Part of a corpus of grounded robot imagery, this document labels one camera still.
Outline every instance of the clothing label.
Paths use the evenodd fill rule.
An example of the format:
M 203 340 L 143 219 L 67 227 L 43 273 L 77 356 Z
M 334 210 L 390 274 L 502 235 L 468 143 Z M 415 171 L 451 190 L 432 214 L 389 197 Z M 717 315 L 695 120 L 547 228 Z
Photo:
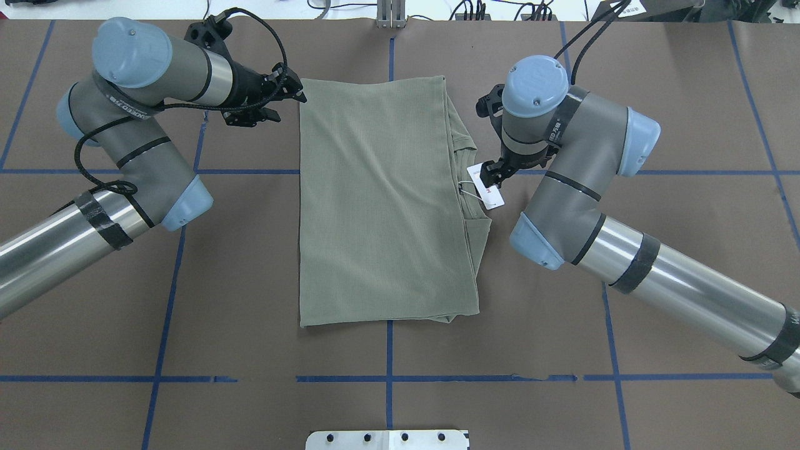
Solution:
M 616 5 L 618 5 L 620 3 L 622 3 L 622 2 L 614 2 L 614 3 L 611 3 L 609 6 L 611 6 L 613 8 L 613 7 L 615 7 Z M 640 2 L 639 0 L 633 0 L 628 5 L 627 8 L 625 8 L 624 10 L 622 10 L 621 13 L 619 13 L 619 17 L 630 17 L 630 16 L 639 15 L 639 14 L 644 14 L 646 12 L 647 12 L 647 10 L 645 9 L 644 6 L 642 6 L 642 2 Z
M 486 187 L 483 184 L 483 181 L 481 181 L 482 166 L 483 163 L 475 164 L 474 166 L 467 167 L 466 171 L 470 173 L 472 182 L 475 183 L 475 190 L 477 191 L 478 195 L 480 195 L 481 200 L 483 200 L 483 206 L 489 210 L 505 205 L 506 202 L 502 199 L 502 195 L 500 195 L 500 190 L 498 187 Z

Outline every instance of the robotic arm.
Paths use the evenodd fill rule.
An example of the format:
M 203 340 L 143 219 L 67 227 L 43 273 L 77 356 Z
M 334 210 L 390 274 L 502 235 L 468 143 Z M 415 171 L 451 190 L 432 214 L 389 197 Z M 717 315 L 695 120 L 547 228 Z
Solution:
M 795 310 L 597 209 L 612 178 L 636 175 L 650 155 L 661 133 L 654 120 L 570 86 L 561 63 L 543 55 L 518 62 L 476 110 L 502 141 L 502 157 L 483 164 L 486 186 L 558 154 L 511 234 L 518 252 L 550 270 L 583 268 L 771 371 L 800 398 Z
M 102 146 L 123 179 L 100 182 L 0 246 L 0 319 L 157 224 L 174 231 L 211 207 L 208 190 L 152 118 L 171 107 L 164 98 L 220 110 L 228 125 L 240 127 L 279 122 L 264 106 L 269 101 L 306 101 L 285 55 L 271 74 L 230 57 L 223 39 L 233 29 L 227 21 L 233 12 L 243 11 L 192 24 L 185 40 L 128 18 L 100 26 L 95 70 L 67 91 L 57 116 L 74 138 Z

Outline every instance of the metal tube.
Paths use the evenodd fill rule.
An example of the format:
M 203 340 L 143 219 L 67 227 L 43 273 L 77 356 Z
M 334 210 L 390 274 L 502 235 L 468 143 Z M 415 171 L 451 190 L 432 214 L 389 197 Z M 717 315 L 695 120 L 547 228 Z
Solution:
M 627 269 L 637 254 L 641 236 L 607 218 L 578 266 L 613 286 L 622 276 L 620 269 Z M 650 272 L 630 294 L 704 331 L 740 356 L 768 348 L 786 318 L 782 304 L 663 244 Z
M 122 195 L 94 195 L 132 239 L 148 226 Z M 0 319 L 108 255 L 114 249 L 75 205 L 0 246 Z

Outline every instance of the folded cloth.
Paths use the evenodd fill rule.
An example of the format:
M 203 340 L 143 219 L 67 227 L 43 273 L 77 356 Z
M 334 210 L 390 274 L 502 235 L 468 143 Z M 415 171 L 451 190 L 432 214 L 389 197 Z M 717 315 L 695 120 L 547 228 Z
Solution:
M 478 314 L 491 219 L 444 77 L 302 83 L 300 326 Z

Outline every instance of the blue plastic cap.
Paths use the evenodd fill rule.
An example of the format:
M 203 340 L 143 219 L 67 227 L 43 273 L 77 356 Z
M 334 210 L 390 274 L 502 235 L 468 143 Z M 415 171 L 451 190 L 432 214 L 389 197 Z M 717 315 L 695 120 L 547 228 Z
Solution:
M 170 37 L 155 25 L 115 17 L 106 20 L 92 42 L 94 68 L 122 87 L 153 84 L 172 62 Z
M 169 231 L 175 231 L 211 209 L 213 204 L 214 198 L 208 193 L 206 185 L 200 181 L 200 175 L 195 175 L 183 194 L 178 197 L 178 201 L 172 205 L 170 212 L 166 213 L 161 225 Z
M 72 110 L 70 110 L 70 93 L 72 92 L 72 88 L 75 87 L 75 84 L 61 97 L 61 100 L 58 100 L 58 105 L 55 107 L 55 118 L 58 120 L 58 123 L 61 124 L 61 128 L 77 141 L 83 137 L 83 131 L 78 128 L 78 124 L 75 123 L 75 119 L 72 117 Z M 89 139 L 86 141 L 85 145 L 89 147 L 100 147 L 100 144 L 94 139 Z
M 661 126 L 658 122 L 628 107 L 628 129 L 617 173 L 624 177 L 636 175 L 650 156 L 660 135 Z
M 549 56 L 536 54 L 511 67 L 502 91 L 502 107 L 517 117 L 538 117 L 558 106 L 569 89 L 564 66 Z
M 511 232 L 510 241 L 511 246 L 522 256 L 551 271 L 564 264 L 561 255 L 547 242 L 524 212 L 519 215 L 517 225 Z

